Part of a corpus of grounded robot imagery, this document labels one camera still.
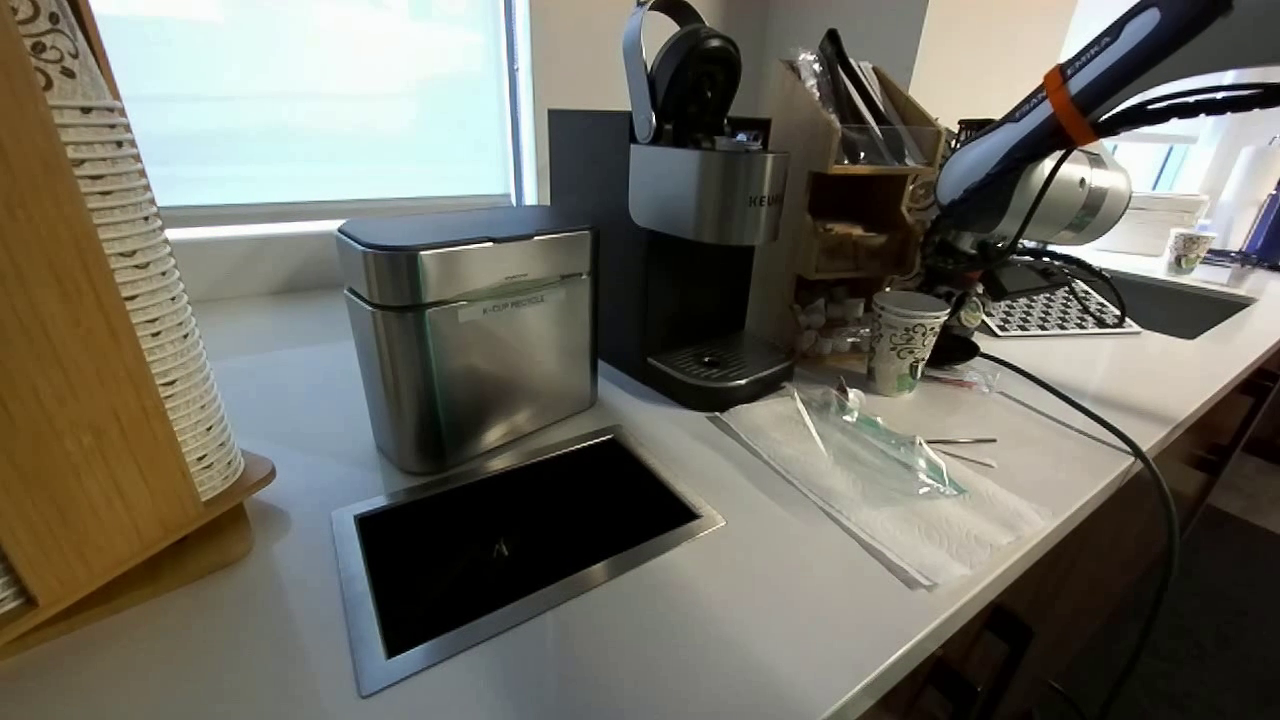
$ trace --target metal container lid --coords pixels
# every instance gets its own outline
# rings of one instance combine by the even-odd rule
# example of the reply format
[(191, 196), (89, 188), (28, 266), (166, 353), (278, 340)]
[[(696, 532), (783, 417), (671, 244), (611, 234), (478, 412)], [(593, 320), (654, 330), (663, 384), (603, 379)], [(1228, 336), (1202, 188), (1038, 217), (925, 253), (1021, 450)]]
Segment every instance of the metal container lid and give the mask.
[(545, 203), (455, 207), (337, 228), (343, 283), (385, 309), (482, 295), (593, 271), (593, 234)]

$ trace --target coffee machine drip tray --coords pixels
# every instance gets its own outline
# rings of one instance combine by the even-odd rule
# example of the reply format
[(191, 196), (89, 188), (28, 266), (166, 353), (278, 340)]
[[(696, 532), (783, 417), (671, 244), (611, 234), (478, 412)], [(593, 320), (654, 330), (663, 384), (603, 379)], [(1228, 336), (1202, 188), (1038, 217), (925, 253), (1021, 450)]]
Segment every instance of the coffee machine drip tray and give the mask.
[(791, 355), (751, 336), (719, 336), (646, 355), (654, 384), (690, 407), (732, 407), (778, 387)]

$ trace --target paper cup stack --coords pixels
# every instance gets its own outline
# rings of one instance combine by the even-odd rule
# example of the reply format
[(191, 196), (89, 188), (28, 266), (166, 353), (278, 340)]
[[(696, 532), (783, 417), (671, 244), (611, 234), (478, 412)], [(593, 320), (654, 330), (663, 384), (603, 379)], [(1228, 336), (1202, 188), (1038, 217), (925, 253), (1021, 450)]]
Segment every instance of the paper cup stack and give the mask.
[[(191, 299), (173, 262), (127, 113), (105, 86), (77, 12), (65, 0), (13, 0), (13, 18), (28, 46), (33, 71), (65, 142), (84, 207), (106, 253), (120, 306), (127, 309), (142, 359), (154, 377), (154, 393), (195, 497), (212, 500), (241, 480), (245, 452), (217, 404)], [(0, 615), (22, 605), (18, 580), (0, 549)]]
[(127, 117), (114, 101), (49, 101), (49, 108), (195, 493), (212, 500), (245, 471), (245, 457), (218, 417), (191, 299)]
[(0, 615), (15, 613), (28, 605), (22, 583), (15, 580), (15, 572), (6, 569), (6, 562), (0, 556)]

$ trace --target window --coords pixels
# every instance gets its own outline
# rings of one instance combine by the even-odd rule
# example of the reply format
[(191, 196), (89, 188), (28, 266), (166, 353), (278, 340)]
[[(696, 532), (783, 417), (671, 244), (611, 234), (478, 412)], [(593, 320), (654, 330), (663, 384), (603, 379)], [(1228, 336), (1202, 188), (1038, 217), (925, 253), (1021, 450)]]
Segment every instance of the window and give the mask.
[(1182, 191), (1186, 177), (1186, 155), (1191, 155), (1195, 133), (1177, 137), (1177, 133), (1136, 133), (1108, 142), (1104, 148), (1110, 159), (1126, 171), (1126, 183), (1136, 191)]
[(92, 0), (173, 217), (510, 200), (504, 0)]

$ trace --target white wall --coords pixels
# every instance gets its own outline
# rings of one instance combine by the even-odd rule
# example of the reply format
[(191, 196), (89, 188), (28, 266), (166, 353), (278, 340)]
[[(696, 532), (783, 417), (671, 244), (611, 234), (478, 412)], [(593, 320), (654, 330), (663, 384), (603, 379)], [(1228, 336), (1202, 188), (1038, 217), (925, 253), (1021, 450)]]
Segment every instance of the white wall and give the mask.
[(1061, 60), (1077, 0), (927, 0), (910, 98), (942, 124), (1004, 117)]
[(825, 27), (838, 33), (848, 56), (880, 65), (908, 88), (925, 5), (927, 0), (739, 0), (739, 12), (725, 18), (725, 33), (751, 47), (739, 113), (767, 113), (777, 104), (771, 71), (797, 56), (797, 47), (814, 47)]

